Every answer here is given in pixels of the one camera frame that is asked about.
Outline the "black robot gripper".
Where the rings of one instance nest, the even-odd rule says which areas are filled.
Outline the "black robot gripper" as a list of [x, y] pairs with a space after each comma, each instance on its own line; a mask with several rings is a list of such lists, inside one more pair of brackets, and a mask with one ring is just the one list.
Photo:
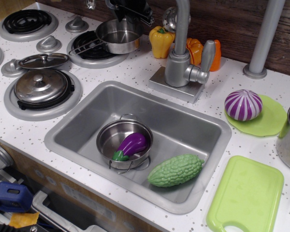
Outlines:
[[144, 30], [141, 22], [148, 26], [154, 23], [152, 9], [146, 0], [106, 0], [105, 4], [118, 21], [125, 18], [133, 29]]

